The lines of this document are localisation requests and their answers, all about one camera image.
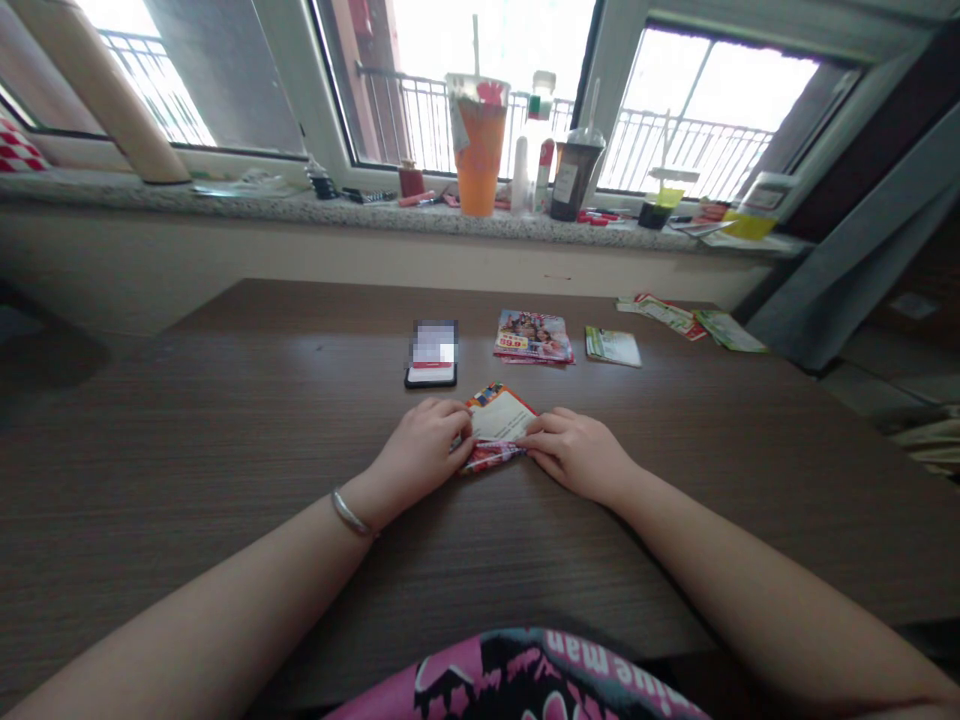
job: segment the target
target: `glass pane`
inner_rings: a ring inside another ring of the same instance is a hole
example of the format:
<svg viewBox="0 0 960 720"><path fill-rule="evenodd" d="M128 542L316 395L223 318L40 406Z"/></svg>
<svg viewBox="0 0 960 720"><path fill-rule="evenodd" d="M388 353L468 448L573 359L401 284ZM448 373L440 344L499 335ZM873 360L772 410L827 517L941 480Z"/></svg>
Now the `glass pane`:
<svg viewBox="0 0 960 720"><path fill-rule="evenodd" d="M0 0L0 79L4 98L34 127L103 134L5 0Z"/></svg>
<svg viewBox="0 0 960 720"><path fill-rule="evenodd" d="M526 117L536 70L557 75L551 125L570 128L593 2L450 0L431 13L414 0L317 0L354 156L424 170L456 172L444 75L473 72L479 15L480 72L511 85L501 177L512 176L514 139Z"/></svg>
<svg viewBox="0 0 960 720"><path fill-rule="evenodd" d="M761 170L790 170L852 76L859 71L827 60L647 28L599 186L656 192L648 172L664 164L666 140L666 164L700 171L693 197L732 200Z"/></svg>
<svg viewBox="0 0 960 720"><path fill-rule="evenodd" d="M171 142L304 154L249 0L78 3ZM46 127L75 129L24 105Z"/></svg>

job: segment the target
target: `curtain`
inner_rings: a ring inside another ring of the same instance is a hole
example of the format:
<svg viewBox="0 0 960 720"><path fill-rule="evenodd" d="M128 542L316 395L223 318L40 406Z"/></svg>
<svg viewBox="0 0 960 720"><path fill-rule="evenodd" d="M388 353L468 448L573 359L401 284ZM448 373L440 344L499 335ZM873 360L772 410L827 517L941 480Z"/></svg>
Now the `curtain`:
<svg viewBox="0 0 960 720"><path fill-rule="evenodd" d="M894 166L747 323L787 359L837 356L960 198L960 105Z"/></svg>

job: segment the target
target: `straw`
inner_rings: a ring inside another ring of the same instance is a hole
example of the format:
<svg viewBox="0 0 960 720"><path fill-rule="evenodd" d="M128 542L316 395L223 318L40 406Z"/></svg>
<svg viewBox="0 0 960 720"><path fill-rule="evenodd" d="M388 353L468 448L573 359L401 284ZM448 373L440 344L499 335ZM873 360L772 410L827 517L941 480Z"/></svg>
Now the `straw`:
<svg viewBox="0 0 960 720"><path fill-rule="evenodd" d="M660 162L661 167L667 167L667 151L669 143L667 142L667 131L670 127L670 108L667 108L667 116L663 119L663 159ZM660 178L660 195L663 195L663 178Z"/></svg>
<svg viewBox="0 0 960 720"><path fill-rule="evenodd" d="M597 98L600 97L600 78L593 81L593 97L590 99L590 120L587 123L587 137L593 137L593 121L597 116Z"/></svg>
<svg viewBox="0 0 960 720"><path fill-rule="evenodd" d="M473 14L473 74L480 77L480 23Z"/></svg>

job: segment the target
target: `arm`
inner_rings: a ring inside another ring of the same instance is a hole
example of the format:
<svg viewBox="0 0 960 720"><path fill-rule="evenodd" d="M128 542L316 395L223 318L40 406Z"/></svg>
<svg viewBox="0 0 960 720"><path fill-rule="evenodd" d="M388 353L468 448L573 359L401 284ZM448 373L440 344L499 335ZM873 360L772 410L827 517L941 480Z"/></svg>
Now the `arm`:
<svg viewBox="0 0 960 720"><path fill-rule="evenodd" d="M379 531L466 461L469 434L466 405L425 400L340 495ZM324 497L101 640L8 717L240 717L372 543Z"/></svg>
<svg viewBox="0 0 960 720"><path fill-rule="evenodd" d="M960 702L960 688L866 610L638 467L601 423L556 408L518 444L626 520L740 659L799 709Z"/></svg>

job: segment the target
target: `table surface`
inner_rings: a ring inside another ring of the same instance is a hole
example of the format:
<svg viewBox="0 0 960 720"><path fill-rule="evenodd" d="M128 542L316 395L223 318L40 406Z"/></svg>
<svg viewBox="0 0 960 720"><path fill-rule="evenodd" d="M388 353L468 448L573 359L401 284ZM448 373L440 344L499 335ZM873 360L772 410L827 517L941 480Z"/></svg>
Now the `table surface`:
<svg viewBox="0 0 960 720"><path fill-rule="evenodd" d="M501 364L501 308L566 318L577 364ZM419 318L460 323L459 385L433 393L502 380L535 410L592 415L884 621L960 615L952 486L780 358L688 342L612 298L245 280L0 435L0 709L363 470L426 394L402 382ZM643 369L587 360L588 324L633 332ZM517 625L633 659L712 642L625 526L522 458L452 480L389 528L262 702L341 700Z"/></svg>

